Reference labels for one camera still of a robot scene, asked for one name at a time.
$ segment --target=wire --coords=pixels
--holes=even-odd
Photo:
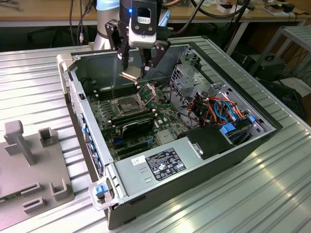
[[[226,123],[229,123],[229,121],[227,120],[227,118],[225,118],[224,116],[221,116],[221,115],[218,113],[218,111],[217,111],[217,102],[214,104],[214,111],[215,111],[216,115],[217,115],[219,118],[225,120]]]
[[[238,2],[237,2],[236,5],[235,5],[235,10],[234,10],[234,12],[237,11],[237,8],[238,8]],[[225,45],[225,43],[226,43],[227,34],[229,33],[229,28],[231,27],[231,25],[233,25],[233,26],[235,27],[235,26],[236,26],[235,23],[239,23],[239,22],[236,21],[234,24],[232,24],[233,19],[234,19],[234,16],[232,17],[232,19],[231,19],[231,21],[230,21],[230,23],[229,23],[229,26],[228,26],[228,28],[227,28],[227,31],[226,31],[226,33],[225,33],[224,36],[223,36],[222,45]],[[232,40],[233,40],[233,38],[234,38],[234,36],[235,36],[236,31],[237,31],[237,30],[235,29],[234,32],[233,32],[233,35],[232,35],[232,38],[231,38],[229,44],[225,47],[225,50],[226,50],[226,49],[229,47],[229,45],[231,44],[231,42],[232,42]]]
[[[187,27],[191,24],[191,22],[193,21],[196,13],[198,13],[198,10],[200,9],[200,7],[202,6],[203,2],[205,0],[200,0],[199,4],[195,7],[194,11],[192,12],[190,18],[188,19],[188,21],[186,22],[186,24],[177,32],[173,32],[173,35],[180,35],[181,33],[183,33]]]
[[[188,116],[187,114],[181,113],[180,111],[178,111],[178,110],[173,106],[173,104],[172,104],[172,89],[173,89],[173,85],[171,85],[171,88],[170,88],[170,98],[169,98],[171,107],[172,107],[175,111],[179,112],[181,115],[183,115],[183,116],[185,116],[185,117],[188,117],[190,120],[194,120],[195,122],[198,122],[198,120],[196,120],[196,119],[194,119],[194,118]]]
[[[82,0],[80,0],[80,18],[82,18]],[[81,29],[80,33],[83,34],[83,20],[81,20]]]
[[[293,71],[293,70],[296,70],[297,68],[298,68],[298,66],[300,65],[300,63],[305,59],[305,57],[308,55],[308,51],[306,51],[306,55],[301,59],[301,61],[299,62],[299,60],[300,60],[300,56],[302,55],[302,48],[301,48],[301,52],[300,52],[300,55],[299,55],[299,57],[298,57],[298,61],[297,61],[297,63],[296,63],[296,65],[294,66],[294,68],[291,70],[291,72]]]
[[[83,13],[83,15],[81,16],[80,21],[79,21],[79,24],[78,24],[78,28],[77,28],[77,43],[78,43],[78,45],[80,44],[80,41],[79,41],[79,35],[80,35],[79,27],[80,27],[80,25],[81,25],[81,23],[82,23],[82,21],[83,21],[84,16],[86,16],[86,11],[85,11],[85,12]]]
[[[197,4],[196,4],[196,2],[195,2],[194,0],[190,0],[190,1],[191,1],[191,3],[192,3],[195,7],[197,6]],[[231,13],[231,14],[224,15],[224,16],[211,14],[211,13],[209,13],[209,12],[206,12],[205,10],[202,10],[200,7],[199,7],[199,12],[201,12],[202,14],[204,14],[204,15],[206,15],[206,16],[212,17],[212,18],[231,18],[231,17],[237,15],[238,13],[240,13],[241,11],[244,11],[245,8],[247,7],[247,5],[249,4],[249,2],[250,2],[250,0],[246,0],[246,1],[244,2],[244,4],[242,5],[242,7],[241,7],[239,10],[237,10],[237,11]]]
[[[235,102],[231,101],[231,100],[228,100],[228,99],[225,99],[225,98],[217,98],[217,97],[211,97],[209,98],[210,100],[214,100],[214,101],[217,101],[217,100],[224,100],[224,101],[227,101],[229,103],[232,103],[232,104],[235,104]],[[244,118],[244,115],[239,111],[239,108],[237,106],[234,106],[233,107],[233,110],[234,112],[240,117],[240,118]]]
[[[162,3],[162,8],[168,8],[171,6],[175,6],[176,4],[180,3],[182,0],[172,0],[170,2],[164,2]]]
[[[73,9],[73,0],[70,1],[69,26],[70,26],[70,34],[71,34],[72,43],[75,46],[74,39],[73,39],[73,32],[72,32],[72,9]]]
[[[151,81],[152,76],[153,76],[154,74],[156,74],[156,73],[162,74],[162,75],[165,77],[165,74],[163,74],[163,72],[161,72],[161,71],[158,70],[158,71],[153,72],[153,73],[150,75],[149,81]]]

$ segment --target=cable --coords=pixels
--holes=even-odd
[[[171,6],[175,6],[176,4],[180,3],[182,0],[172,0],[170,2],[164,2],[162,3],[162,8],[168,8]]]
[[[82,0],[80,0],[80,18],[82,18]],[[82,37],[83,41],[83,20],[81,20],[81,28],[80,28],[80,36],[79,38]]]
[[[301,47],[301,52],[300,52],[300,55],[299,55],[299,57],[298,57],[298,60],[297,60],[297,63],[296,63],[296,65],[294,66],[294,68],[291,70],[291,72],[293,71],[293,70],[296,70],[297,68],[298,68],[298,66],[299,66],[299,64],[301,63],[301,61],[303,61],[303,59],[305,59],[305,57],[307,56],[307,53],[306,53],[306,55],[304,56],[304,58],[299,62],[299,60],[300,60],[300,56],[302,55],[302,47]]]
[[[169,98],[171,107],[172,107],[175,111],[179,112],[181,115],[183,115],[183,116],[185,116],[185,117],[188,117],[190,120],[194,120],[195,122],[198,122],[198,120],[196,120],[196,119],[194,119],[194,118],[188,116],[187,114],[181,113],[180,111],[178,111],[178,110],[173,106],[173,104],[172,104],[172,89],[173,89],[173,85],[171,85],[171,88],[170,88],[170,98]]]
[[[205,1],[205,0],[200,0],[199,4],[195,7],[195,9],[194,9],[194,11],[192,12],[192,14],[191,14],[189,20],[187,21],[187,23],[186,23],[179,31],[177,31],[177,32],[175,32],[175,33],[172,32],[174,36],[175,36],[175,35],[180,35],[181,33],[183,33],[183,32],[187,29],[187,27],[188,27],[188,26],[191,24],[191,22],[193,21],[193,19],[194,19],[196,13],[198,13],[198,10],[200,9],[200,7],[202,6],[202,4],[203,4],[204,1]]]
[[[13,0],[0,0],[0,3],[10,2],[10,1],[13,1]]]
[[[235,5],[235,10],[234,10],[234,12],[237,11],[237,8],[238,8],[238,3]],[[229,28],[231,28],[231,25],[235,26],[235,24],[232,24],[233,19],[234,19],[234,16],[232,17],[232,19],[231,19],[231,21],[230,21],[230,23],[229,23],[229,26],[228,26],[228,28],[227,28],[227,31],[225,32],[225,34],[224,34],[224,36],[223,36],[223,39],[222,39],[222,46],[224,46],[225,43],[226,43],[227,35],[228,35],[228,33],[229,33]],[[227,49],[227,47],[229,47],[229,45],[231,44],[231,42],[232,42],[232,40],[233,40],[233,38],[234,38],[235,32],[236,32],[236,30],[234,30],[233,36],[232,36],[232,38],[231,38],[231,41],[230,41],[229,44],[225,47],[225,49]]]
[[[156,73],[162,74],[163,77],[166,77],[165,74],[163,74],[163,72],[161,72],[160,70],[158,70],[158,71],[153,72],[153,73],[150,75],[149,81],[151,81],[152,76],[153,76],[154,74],[156,74]]]
[[[69,26],[70,26],[70,34],[71,34],[72,43],[75,46],[74,39],[73,39],[73,32],[72,32],[72,9],[73,9],[73,0],[70,0]]]
[[[80,25],[81,25],[81,23],[82,23],[82,21],[83,21],[83,18],[84,18],[84,16],[86,16],[86,11],[83,13],[83,15],[81,16],[81,18],[80,18],[80,21],[79,21],[79,24],[78,24],[78,28],[77,28],[77,43],[78,43],[78,45],[80,44],[80,41],[79,41],[79,27],[80,27]]]
[[[197,4],[196,4],[196,2],[195,2],[194,0],[190,0],[190,1],[191,1],[191,3],[192,3],[195,7],[197,6]],[[231,14],[224,15],[224,16],[211,14],[211,13],[209,13],[209,12],[206,12],[205,10],[202,10],[201,8],[199,8],[199,12],[201,12],[202,14],[204,14],[204,15],[206,15],[206,16],[212,17],[212,18],[231,18],[231,17],[237,15],[238,13],[240,13],[242,10],[244,11],[245,8],[247,7],[247,5],[249,4],[249,2],[250,2],[250,0],[246,0],[246,1],[244,2],[244,4],[242,5],[242,7],[241,7],[239,10],[237,10],[237,11],[231,13]]]
[[[218,111],[217,111],[217,102],[214,104],[214,111],[215,111],[216,115],[217,115],[219,118],[225,120],[226,123],[229,123],[229,121],[227,120],[227,118],[225,118],[224,116],[221,116],[221,115],[218,113]]]

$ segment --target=metal profile surface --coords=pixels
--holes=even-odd
[[[270,52],[272,47],[276,44],[276,42],[280,39],[280,37],[284,35],[287,37],[287,40],[283,43],[281,48],[276,53],[276,56],[281,56],[285,49],[288,47],[291,41],[297,43],[302,48],[306,49],[307,51],[311,51],[311,27],[310,26],[291,26],[291,27],[280,27],[276,34],[273,36],[267,47],[264,49],[260,57],[257,59],[255,64],[252,66],[251,70],[249,71],[250,74],[255,75],[256,71],[258,70],[259,66]],[[310,63],[306,64],[304,68],[300,70],[301,72],[305,71],[306,68],[310,66]]]
[[[311,136],[309,132],[311,128],[210,40],[188,37],[174,39],[174,41],[178,43],[193,41],[208,55],[213,56],[218,65],[284,128],[242,163],[113,232],[310,232]],[[70,52],[74,51],[74,48],[64,50]],[[30,54],[34,57],[35,53],[49,56],[53,51],[35,50]],[[23,71],[14,70],[16,67],[24,67],[19,65],[19,60],[27,63],[33,58],[27,58],[30,54],[9,53],[11,61],[15,63],[12,67],[6,66],[6,54],[0,56],[2,59],[0,71],[4,73],[0,75],[0,88],[3,88],[0,95],[5,91],[11,91],[7,98],[0,98],[0,113],[7,111],[10,117],[20,116],[27,119],[25,133],[31,134],[35,129],[48,126],[58,131],[76,197],[72,202],[28,219],[4,232],[59,230],[108,232],[104,212],[98,212],[93,208],[86,192],[90,178],[71,120],[62,102],[64,99],[61,95],[60,82],[55,83],[58,89],[51,92],[45,88],[50,85],[48,79],[47,85],[36,86],[33,90],[35,92],[33,96],[37,97],[33,99],[34,103],[29,97],[31,92],[23,91],[24,88],[35,85],[37,79],[57,75],[54,73],[56,62],[51,62],[50,65],[54,69],[49,71],[46,70],[45,65],[41,65],[42,71],[40,71],[38,64],[28,65],[28,68],[24,68]],[[219,80],[218,74],[209,66],[202,66],[202,70],[209,74],[214,82]],[[25,83],[26,87],[16,90],[12,82],[14,79],[24,80],[22,73],[27,74],[26,80],[34,83]],[[12,87],[10,90],[5,89],[8,83]],[[41,111],[40,107],[36,106],[42,102],[46,104]],[[1,116],[2,122],[5,120],[4,114]]]
[[[304,49],[311,51],[311,27],[284,27],[281,33]]]

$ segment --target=metal frame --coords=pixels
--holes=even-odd
[[[284,42],[284,44],[280,47],[280,49],[277,51],[276,55],[281,56],[285,49],[288,47],[290,42],[295,42],[307,51],[311,51],[311,27],[305,26],[305,27],[299,27],[299,26],[293,26],[293,27],[280,27],[276,34],[271,39],[270,43],[267,45],[265,50],[262,52],[259,59],[256,61],[256,63],[253,65],[252,69],[250,70],[250,74],[254,75],[256,70],[259,68],[261,63],[263,62],[264,58],[267,56],[269,51],[272,49],[272,47],[276,44],[276,42],[280,39],[280,37],[284,35],[287,37],[287,40]],[[310,62],[308,62],[298,73],[300,75],[305,69],[307,69],[310,66]]]
[[[164,181],[161,181],[160,183],[156,183],[153,186],[149,186],[139,192],[136,192],[132,195],[125,195],[126,190],[125,183],[126,180],[122,180],[122,175],[116,176],[120,179],[118,182],[120,184],[122,194],[118,200],[119,206],[117,208],[113,208],[113,205],[109,207],[109,205],[106,207],[108,208],[108,228],[113,230],[121,225],[123,225],[126,222],[131,221],[132,219],[135,219],[139,217],[141,214],[146,213],[147,211],[152,210],[155,206],[158,206],[171,198],[187,191],[190,188],[195,187],[196,185],[212,178],[213,176],[217,175],[218,173],[240,163],[243,161],[249,154],[251,154],[256,148],[258,148],[260,145],[262,145],[264,142],[267,142],[270,140],[277,132],[279,132],[283,127],[281,124],[279,124],[262,106],[260,106],[256,101],[246,92],[244,91],[231,77],[228,73],[226,73],[214,60],[205,52],[200,49],[199,46],[197,46],[194,42],[188,42],[188,43],[176,43],[174,40],[172,40],[172,47],[173,46],[190,46],[191,50],[193,50],[194,53],[196,53],[202,60],[201,63],[210,67],[211,70],[213,70],[214,74],[216,74],[218,77],[220,77],[221,81],[226,83],[226,85],[230,88],[232,88],[235,91],[235,95],[239,96],[242,101],[247,102],[248,109],[250,111],[254,111],[253,114],[259,116],[262,118],[265,123],[268,125],[268,127],[272,126],[268,132],[265,134],[262,134],[260,136],[254,137],[252,140],[249,140],[248,142],[245,142],[239,146],[236,146],[226,152],[223,152],[219,155],[212,156],[211,158],[207,160],[203,160],[200,164],[191,167],[190,169],[187,169],[185,172],[180,173],[178,175],[172,176]],[[115,51],[103,51],[102,54],[105,53],[116,53]],[[95,52],[93,54],[90,54],[89,52],[81,52],[79,53],[80,57],[83,57],[85,55],[92,56],[99,56],[98,52]],[[71,99],[75,100],[78,99],[76,96],[77,93],[82,93],[82,90],[78,90],[79,87],[82,87],[80,83],[77,82],[76,77],[76,67],[72,66],[71,75],[73,77],[73,80],[70,81],[70,85],[75,85],[76,93],[71,93]],[[92,112],[89,112],[89,105],[87,104],[86,100],[80,101],[79,109],[84,114],[84,118],[86,122],[89,125],[89,130],[92,135],[93,141],[96,141],[95,139],[98,139],[99,141],[96,144],[96,149],[99,153],[99,156],[101,158],[101,161],[103,161],[106,165],[110,162],[105,158],[105,156],[110,155],[110,153],[102,153],[102,150],[106,150],[106,146],[104,143],[101,143],[102,140],[104,142],[103,137],[94,137],[94,131],[98,129],[97,125],[90,126],[90,121],[88,118],[94,118]],[[161,146],[161,150],[166,150],[170,147],[179,148],[180,144],[187,144],[186,142],[177,142],[175,146],[173,144],[170,145],[163,145]],[[149,153],[153,152],[145,152],[144,155],[146,157],[149,156]],[[139,157],[141,154],[132,156],[131,158],[125,159],[130,161],[130,159],[134,159],[135,157]],[[116,162],[114,165],[110,166],[116,166],[118,167],[119,163],[119,170],[117,172],[119,174],[123,175],[124,170],[126,170],[127,174],[126,176],[131,176],[131,171],[129,167],[127,169],[124,169],[124,166],[120,165],[120,161]],[[96,204],[96,197],[92,196],[93,203]]]

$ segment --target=warning symbols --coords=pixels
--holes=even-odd
[[[186,169],[174,148],[170,148],[158,154],[147,157],[146,162],[157,181],[166,179]]]
[[[159,168],[157,167],[157,166],[154,166],[153,168],[152,168],[152,172],[153,173],[158,173],[160,170],[159,170]]]

